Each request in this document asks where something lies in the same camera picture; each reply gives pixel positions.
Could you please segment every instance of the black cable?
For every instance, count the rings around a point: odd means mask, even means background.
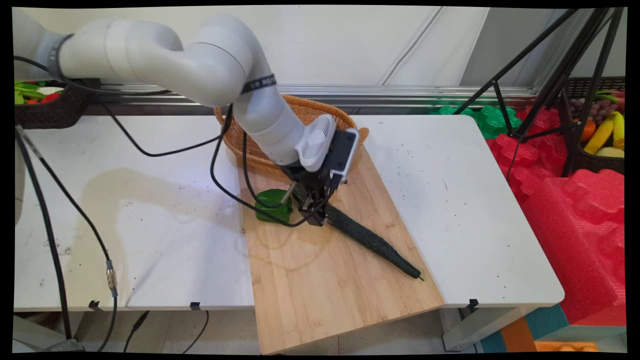
[[[39,68],[40,70],[44,70],[46,72],[49,72],[49,68],[47,68],[46,66],[42,65],[41,63],[38,63],[37,61],[33,61],[31,59],[27,59],[23,56],[17,56],[17,55],[13,55],[13,59],[14,60],[18,60],[18,61],[22,61],[28,64],[31,64],[37,68]]]
[[[80,215],[84,218],[84,221],[86,221],[87,224],[89,224],[89,227],[91,227],[91,230],[93,231],[93,234],[95,235],[95,238],[98,239],[98,243],[100,244],[100,247],[102,248],[102,252],[104,253],[104,257],[105,257],[106,261],[111,261],[111,258],[109,257],[109,253],[107,252],[107,248],[104,246],[104,242],[102,241],[102,238],[100,237],[100,234],[98,233],[98,229],[95,228],[95,225],[93,224],[91,219],[88,216],[86,216],[86,213],[84,213],[82,208],[80,208],[80,205],[78,205],[77,202],[74,200],[74,198],[71,196],[71,194],[69,194],[69,192],[67,191],[67,188],[65,188],[65,186],[62,184],[60,179],[58,179],[58,176],[56,175],[56,173],[49,166],[49,163],[47,162],[47,160],[44,160],[43,157],[40,157],[40,162],[42,163],[44,168],[47,169],[47,171],[49,172],[49,175],[53,178],[53,181],[55,181],[56,184],[58,184],[58,187],[65,194],[65,196],[67,197],[69,202],[71,202],[71,205],[73,205],[74,208],[76,208],[78,213],[80,213]]]
[[[129,342],[131,341],[131,337],[133,336],[133,334],[135,333],[135,331],[131,331],[129,333],[129,337],[127,338],[127,342],[124,343],[124,350],[122,350],[122,352],[127,352],[127,348],[129,347]]]
[[[129,333],[129,337],[127,338],[127,342],[124,344],[124,350],[122,350],[122,352],[127,352],[127,348],[129,347],[129,342],[131,341],[133,334],[136,331],[138,331],[140,326],[142,326],[142,323],[145,322],[148,315],[149,315],[149,311],[147,310],[144,313],[142,313],[142,315],[140,315],[138,320],[136,320],[136,323],[133,324],[133,327],[131,327],[131,332]]]
[[[244,181],[246,182],[246,188],[249,189],[249,192],[251,193],[251,196],[253,197],[253,199],[260,204],[261,206],[267,208],[267,209],[277,209],[280,206],[282,206],[282,202],[279,202],[278,204],[275,205],[269,205],[269,204],[265,204],[262,201],[260,201],[260,199],[258,199],[258,196],[255,194],[255,191],[253,190],[253,187],[251,186],[251,182],[249,181],[249,171],[247,171],[246,169],[246,131],[243,131],[243,137],[242,137],[242,166],[243,166],[243,170],[244,170]]]
[[[196,341],[198,341],[198,339],[200,339],[200,335],[202,335],[202,333],[204,332],[204,329],[207,328],[207,324],[209,323],[209,310],[205,310],[207,313],[207,321],[204,322],[204,326],[202,327],[202,330],[200,330],[200,334],[198,334],[198,337],[193,340],[193,342],[191,343],[191,345],[189,345],[189,347],[187,348],[187,350],[183,351],[182,353],[185,354],[187,351],[189,351],[189,349],[191,349],[191,347],[193,346],[193,344],[196,343]]]
[[[230,125],[231,125],[231,119],[233,118],[233,109],[234,109],[234,105],[231,104],[229,106],[229,111],[227,112],[227,117],[225,118],[225,122],[224,125],[222,127],[222,132],[220,133],[220,137],[225,136],[225,134],[227,133]],[[321,209],[323,207],[323,205],[325,205],[327,203],[327,201],[329,201],[329,198],[333,195],[334,193],[334,187],[337,186],[337,181],[334,182],[333,178],[332,178],[332,188],[329,190],[329,194],[320,202],[320,204],[318,204],[316,206],[316,208],[311,211],[307,216],[303,217],[302,220],[300,220],[299,222],[296,222],[295,224],[290,224],[288,222],[284,222],[282,220],[280,220],[277,217],[274,217],[273,215],[264,212],[263,210],[260,210],[258,208],[256,208],[255,206],[249,204],[248,202],[244,201],[243,199],[240,199],[239,197],[235,196],[234,194],[230,193],[227,189],[224,188],[224,186],[222,186],[218,180],[216,179],[216,175],[214,174],[213,168],[216,164],[216,158],[218,157],[218,151],[220,150],[220,144],[221,141],[220,139],[218,139],[218,142],[216,143],[216,150],[213,152],[213,157],[211,158],[211,166],[209,167],[209,175],[211,175],[211,179],[213,180],[214,184],[216,184],[216,186],[223,192],[226,193],[231,199],[234,199],[235,201],[238,201],[240,204],[246,206],[247,208],[250,208],[251,210],[254,210],[257,213],[260,213],[262,215],[264,215],[265,217],[268,217],[270,219],[272,219],[274,222],[277,222],[278,224],[284,225],[286,227],[296,227],[299,226],[301,224],[304,224],[308,219],[311,218],[311,216],[313,216],[313,214],[315,214],[319,209]]]
[[[67,197],[67,199],[69,200],[69,202],[71,202],[71,204],[76,208],[76,210],[78,211],[78,213],[80,213],[80,215],[82,215],[82,217],[85,219],[85,221],[87,222],[87,224],[89,224],[89,226],[91,227],[91,230],[93,231],[93,234],[95,235],[96,239],[98,240],[98,243],[100,243],[100,247],[102,248],[102,252],[104,253],[104,257],[107,261],[107,269],[112,266],[111,265],[111,258],[109,257],[109,253],[107,252],[107,248],[104,246],[104,242],[102,241],[102,238],[100,237],[100,234],[98,233],[98,229],[96,229],[95,225],[93,224],[93,222],[91,221],[91,219],[87,216],[87,214],[82,210],[82,208],[80,208],[80,205],[78,205],[78,203],[74,200],[74,198],[71,196],[71,194],[69,194],[69,192],[67,191],[67,188],[65,188],[65,186],[62,184],[62,182],[60,181],[60,179],[58,178],[58,176],[56,175],[56,173],[53,171],[53,169],[49,166],[49,163],[47,162],[47,160],[44,159],[44,157],[42,156],[42,154],[40,154],[40,152],[36,149],[36,147],[33,145],[33,143],[31,142],[31,140],[29,139],[29,137],[24,134],[24,132],[22,131],[21,133],[21,128],[20,130],[18,129],[18,127],[15,128],[15,132],[16,132],[16,136],[17,139],[19,140],[19,144],[22,144],[22,147],[24,146],[24,143],[21,143],[22,138],[24,137],[25,141],[27,141],[27,143],[29,144],[29,146],[31,146],[31,150],[38,156],[38,159],[40,159],[41,164],[47,169],[49,175],[53,178],[53,180],[56,182],[56,184],[58,185],[58,187],[60,188],[60,190],[62,190],[62,192],[65,194],[65,196]],[[31,160],[29,159],[27,161],[27,158],[25,158],[25,163],[29,163],[31,164]],[[109,338],[111,337],[111,332],[113,331],[113,326],[115,324],[115,314],[116,314],[116,310],[118,307],[118,302],[117,302],[117,291],[112,290],[112,294],[113,294],[113,316],[111,318],[111,324],[109,325],[109,331],[106,335],[106,337],[104,338],[104,341],[102,343],[102,346],[100,346],[100,349],[98,351],[101,351],[104,346],[107,344],[107,342],[109,341]],[[65,292],[65,301],[64,301],[64,306],[63,309],[65,309],[67,307],[67,301],[66,301],[66,292]]]
[[[56,248],[56,240],[53,235],[53,228],[51,226],[51,219],[49,218],[49,210],[47,210],[47,204],[44,201],[44,195],[42,194],[42,189],[40,189],[40,183],[38,182],[38,178],[36,176],[36,172],[33,168],[33,164],[31,162],[31,158],[29,157],[29,152],[27,148],[24,146],[24,142],[22,141],[22,137],[18,132],[18,129],[15,129],[15,140],[18,142],[18,147],[20,148],[20,152],[22,153],[22,157],[24,158],[24,163],[29,171],[29,177],[31,178],[31,183],[33,183],[33,189],[36,192],[36,196],[38,197],[38,202],[40,203],[40,210],[42,211],[42,217],[44,218],[44,226],[47,229],[47,239],[49,240],[49,248],[51,250],[51,257],[53,258],[53,267],[56,269],[56,278],[58,280],[58,292],[60,293],[60,308],[62,310],[62,321],[65,327],[65,337],[67,340],[72,338],[71,335],[71,325],[69,323],[69,310],[67,307],[67,291],[65,290],[65,279],[62,275],[62,267],[60,266],[60,258],[58,257],[58,250]]]
[[[17,55],[13,55],[13,59],[14,60],[18,60],[18,61],[22,61],[28,64],[31,64],[41,70],[44,70],[46,72],[49,72],[49,68],[46,67],[45,65],[42,65],[41,63],[38,63],[37,61],[25,58],[23,56],[17,56]],[[73,81],[69,78],[66,78],[64,76],[60,76],[60,79],[62,81],[64,81],[65,83],[69,83],[71,85],[74,85],[78,88],[87,90],[87,91],[91,91],[91,92],[95,92],[96,94],[103,94],[103,95],[126,95],[126,96],[150,96],[150,95],[163,95],[163,94],[169,94],[171,92],[171,90],[160,90],[160,91],[149,91],[149,92],[126,92],[126,91],[108,91],[108,90],[100,90],[100,89],[94,89],[94,88],[90,88],[89,86],[84,86],[81,85],[79,83],[77,83],[76,81]]]
[[[509,174],[511,173],[511,167],[513,167],[513,163],[516,161],[516,155],[518,154],[518,148],[520,147],[521,141],[522,141],[522,137],[518,139],[518,143],[516,144],[516,149],[513,151],[513,159],[511,160],[511,164],[509,165],[509,170],[507,170],[507,183],[509,183]]]
[[[102,345],[98,348],[97,352],[101,352],[102,349],[109,342],[109,338],[111,337],[111,332],[113,331],[113,326],[116,323],[116,311],[118,310],[118,295],[113,296],[113,311],[111,312],[111,323],[109,324],[109,330],[107,330],[107,336],[104,338]]]
[[[98,98],[98,100],[102,103],[102,106],[104,107],[104,109],[107,111],[107,114],[109,114],[109,116],[113,119],[113,121],[115,121],[116,125],[120,128],[120,130],[122,130],[122,132],[124,133],[124,135],[129,139],[129,141],[133,144],[133,146],[136,147],[136,149],[140,152],[142,152],[144,155],[147,155],[151,158],[157,158],[160,156],[167,156],[167,155],[172,155],[172,154],[177,154],[178,152],[183,152],[183,151],[187,151],[187,150],[191,150],[191,149],[195,149],[197,147],[201,147],[203,145],[207,145],[208,143],[212,143],[214,141],[216,141],[217,139],[222,137],[222,134],[216,136],[213,139],[209,139],[207,141],[201,142],[201,143],[197,143],[195,145],[191,145],[191,146],[187,146],[184,147],[182,149],[177,149],[177,150],[172,150],[172,151],[167,151],[167,152],[160,152],[157,154],[152,154],[151,152],[147,152],[144,149],[142,149],[140,147],[140,145],[138,145],[138,143],[133,139],[133,137],[131,136],[131,134],[129,134],[129,132],[124,128],[124,126],[122,125],[122,123],[118,120],[118,118],[113,114],[113,112],[111,111],[111,109],[109,108],[109,106],[107,106],[107,104],[99,97],[96,96]]]

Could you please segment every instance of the red pepper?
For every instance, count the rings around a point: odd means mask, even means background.
[[[57,99],[59,97],[60,97],[60,94],[54,92],[53,94],[49,94],[44,99],[42,99],[40,101],[40,104],[44,104],[45,102],[53,101],[53,100],[55,100],[55,99]]]

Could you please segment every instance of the black band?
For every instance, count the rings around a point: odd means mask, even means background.
[[[55,43],[51,47],[51,51],[49,51],[49,60],[47,61],[47,68],[49,68],[49,74],[56,80],[62,81],[62,70],[60,70],[60,62],[58,61],[60,58],[60,47],[65,43],[70,37],[74,36],[73,34],[69,34]]]
[[[252,92],[261,88],[266,88],[268,86],[274,86],[276,84],[277,84],[276,76],[274,74],[271,74],[269,76],[265,76],[264,78],[252,80],[244,84],[240,95],[246,94],[248,92]]]

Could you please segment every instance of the woven basket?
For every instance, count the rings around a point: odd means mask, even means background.
[[[356,129],[356,124],[353,122],[351,117],[349,117],[349,115],[347,115],[344,111],[334,106],[323,104],[317,101],[302,99],[300,97],[291,95],[283,95],[282,97],[285,99],[287,104],[289,104],[291,110],[293,110],[293,113],[296,114],[296,116],[298,116],[305,125],[310,124],[313,120],[315,120],[322,114],[330,114],[335,120],[338,130],[345,130],[348,128]],[[214,112],[216,114],[218,122],[222,125],[225,121],[225,119],[222,117],[222,110],[220,108],[215,108]],[[358,144],[357,153],[354,157],[351,168],[355,168],[358,164],[358,160],[360,159],[360,146],[362,146],[362,143],[367,138],[369,129],[363,127],[359,129],[359,132],[360,143]],[[242,138],[242,128],[237,124],[235,119],[232,119],[231,126],[229,127],[229,130],[224,137],[224,141],[238,159],[242,158]],[[259,168],[272,174],[286,176],[280,170],[280,167],[278,165],[275,165],[264,154],[264,152],[262,152],[260,147],[258,147],[258,144],[256,144],[248,135],[246,141],[246,163],[248,166]]]

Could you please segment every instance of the orange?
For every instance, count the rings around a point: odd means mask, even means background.
[[[593,121],[591,117],[587,118],[587,124],[584,126],[584,130],[582,132],[582,137],[580,138],[580,142],[587,142],[593,136],[593,133],[596,132],[596,123]]]

